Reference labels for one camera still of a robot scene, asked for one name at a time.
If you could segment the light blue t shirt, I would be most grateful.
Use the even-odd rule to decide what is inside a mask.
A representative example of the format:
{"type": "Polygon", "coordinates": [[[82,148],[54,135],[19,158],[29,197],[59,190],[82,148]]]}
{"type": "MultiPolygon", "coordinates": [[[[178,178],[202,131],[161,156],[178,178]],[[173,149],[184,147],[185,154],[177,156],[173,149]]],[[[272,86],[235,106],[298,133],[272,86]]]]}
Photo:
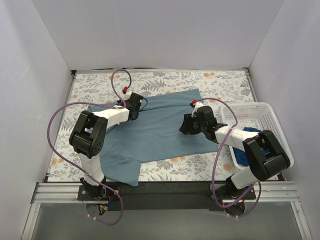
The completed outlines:
{"type": "Polygon", "coordinates": [[[184,115],[193,111],[194,99],[201,99],[198,89],[149,96],[136,120],[108,130],[97,156],[79,155],[82,167],[96,180],[108,178],[136,187],[142,163],[216,152],[217,144],[204,134],[180,132],[184,115]]]}

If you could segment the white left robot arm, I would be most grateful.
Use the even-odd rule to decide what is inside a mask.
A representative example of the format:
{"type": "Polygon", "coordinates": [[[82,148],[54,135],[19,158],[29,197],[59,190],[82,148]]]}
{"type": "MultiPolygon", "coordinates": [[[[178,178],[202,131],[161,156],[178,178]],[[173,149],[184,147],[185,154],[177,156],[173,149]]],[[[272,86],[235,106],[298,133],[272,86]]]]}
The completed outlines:
{"type": "Polygon", "coordinates": [[[80,182],[95,200],[103,199],[107,193],[106,187],[101,184],[106,178],[100,162],[100,152],[107,129],[136,120],[143,100],[143,96],[128,91],[124,95],[124,100],[119,100],[116,105],[97,112],[84,110],[78,117],[69,144],[79,155],[81,167],[85,171],[80,182]]]}

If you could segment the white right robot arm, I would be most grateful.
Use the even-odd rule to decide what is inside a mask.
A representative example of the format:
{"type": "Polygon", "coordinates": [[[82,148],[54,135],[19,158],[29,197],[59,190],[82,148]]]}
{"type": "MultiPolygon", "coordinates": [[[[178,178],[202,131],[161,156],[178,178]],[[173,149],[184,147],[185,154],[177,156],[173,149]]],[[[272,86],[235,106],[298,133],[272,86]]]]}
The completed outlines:
{"type": "Polygon", "coordinates": [[[245,153],[248,166],[214,187],[218,196],[237,199],[249,186],[266,181],[290,168],[294,161],[287,154],[275,134],[270,130],[246,131],[219,123],[210,106],[191,103],[192,113],[184,115],[180,132],[184,135],[204,134],[209,141],[220,146],[228,145],[245,153]]]}

